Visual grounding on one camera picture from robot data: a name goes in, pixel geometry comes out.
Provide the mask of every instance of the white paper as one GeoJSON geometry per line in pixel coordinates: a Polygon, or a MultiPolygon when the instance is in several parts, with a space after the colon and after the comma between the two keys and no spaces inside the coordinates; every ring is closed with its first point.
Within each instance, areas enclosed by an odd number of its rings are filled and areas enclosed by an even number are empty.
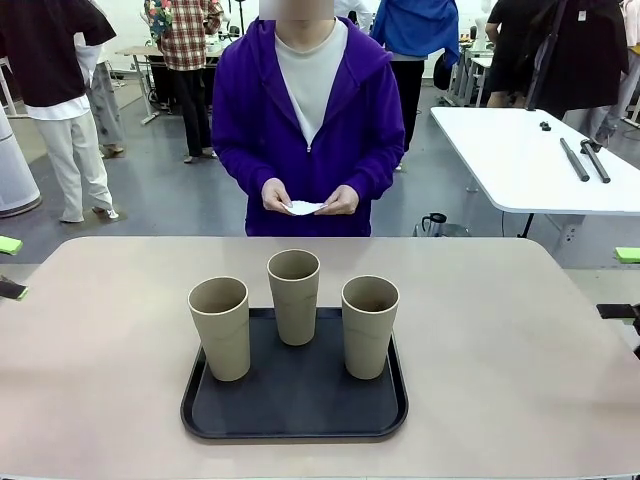
{"type": "Polygon", "coordinates": [[[311,215],[312,213],[316,213],[322,207],[324,207],[324,203],[309,203],[303,202],[302,200],[295,200],[291,202],[290,207],[287,207],[286,205],[284,206],[290,214],[296,216],[311,215]]]}

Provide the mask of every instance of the cup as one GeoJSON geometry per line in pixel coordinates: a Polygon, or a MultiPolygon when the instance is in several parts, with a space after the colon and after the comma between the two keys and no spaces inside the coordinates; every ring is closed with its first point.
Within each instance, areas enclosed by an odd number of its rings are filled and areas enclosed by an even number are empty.
{"type": "Polygon", "coordinates": [[[191,290],[189,309],[213,376],[222,382],[244,377],[251,366],[247,286],[212,278],[191,290]]]}
{"type": "Polygon", "coordinates": [[[382,373],[399,301],[396,286],[380,277],[356,277],[342,288],[344,358],[354,377],[382,373]]]}
{"type": "Polygon", "coordinates": [[[316,332],[320,260],[304,250],[276,253],[267,263],[278,334],[287,345],[309,343],[316,332]]]}

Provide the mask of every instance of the black tube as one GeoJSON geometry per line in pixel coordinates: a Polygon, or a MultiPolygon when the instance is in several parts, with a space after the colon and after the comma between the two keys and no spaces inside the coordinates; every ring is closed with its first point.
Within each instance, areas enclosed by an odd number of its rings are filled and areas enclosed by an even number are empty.
{"type": "Polygon", "coordinates": [[[578,174],[578,178],[580,179],[580,181],[588,182],[589,175],[587,174],[587,171],[584,169],[584,167],[580,163],[580,160],[578,159],[576,154],[573,152],[573,150],[569,148],[569,144],[564,138],[560,139],[560,145],[562,145],[562,149],[564,150],[564,153],[567,154],[567,158],[569,159],[569,162],[571,162],[571,166],[573,167],[573,169],[578,174]]]}
{"type": "Polygon", "coordinates": [[[598,175],[600,175],[600,178],[602,179],[602,183],[610,183],[611,178],[609,177],[609,174],[600,163],[600,160],[598,159],[598,154],[593,150],[593,147],[591,146],[591,144],[585,142],[582,144],[582,148],[584,149],[585,152],[587,152],[587,155],[591,159],[591,163],[593,163],[593,166],[596,167],[598,175]]]}

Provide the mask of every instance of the black tray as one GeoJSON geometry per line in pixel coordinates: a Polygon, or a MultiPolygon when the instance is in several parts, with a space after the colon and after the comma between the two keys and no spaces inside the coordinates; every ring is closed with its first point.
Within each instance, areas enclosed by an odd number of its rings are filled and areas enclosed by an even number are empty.
{"type": "Polygon", "coordinates": [[[206,439],[380,438],[409,407],[395,342],[382,375],[353,378],[344,366],[342,310],[319,308],[316,334],[302,347],[282,343],[273,309],[251,309],[251,369],[216,380],[204,351],[196,358],[181,415],[206,439]]]}

